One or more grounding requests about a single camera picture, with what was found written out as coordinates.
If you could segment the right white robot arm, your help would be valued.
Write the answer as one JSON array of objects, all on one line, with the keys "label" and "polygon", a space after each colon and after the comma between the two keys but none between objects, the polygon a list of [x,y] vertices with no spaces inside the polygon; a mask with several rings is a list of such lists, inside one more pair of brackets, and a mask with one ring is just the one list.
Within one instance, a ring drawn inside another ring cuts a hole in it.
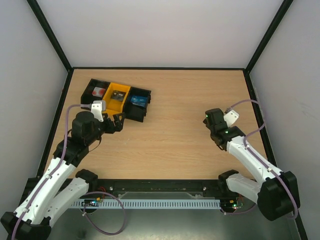
[{"label": "right white robot arm", "polygon": [[274,221],[287,214],[298,215],[300,196],[298,181],[291,172],[284,172],[266,160],[235,126],[239,114],[234,110],[223,112],[213,108],[205,112],[203,123],[217,147],[234,156],[251,173],[253,179],[229,170],[219,175],[218,191],[229,196],[238,193],[255,203],[262,215]]}]

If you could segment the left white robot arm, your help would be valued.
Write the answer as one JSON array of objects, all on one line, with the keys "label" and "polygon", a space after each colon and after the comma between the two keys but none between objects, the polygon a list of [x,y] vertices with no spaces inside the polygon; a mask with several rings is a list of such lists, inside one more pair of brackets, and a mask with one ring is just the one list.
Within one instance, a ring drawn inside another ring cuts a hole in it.
[{"label": "left white robot arm", "polygon": [[76,200],[88,195],[108,195],[98,190],[98,176],[87,169],[78,171],[66,187],[62,186],[90,152],[90,145],[101,140],[103,134],[120,132],[124,120],[124,113],[115,114],[113,119],[89,111],[76,115],[34,189],[15,211],[6,211],[1,217],[11,239],[46,240],[58,218]]}]

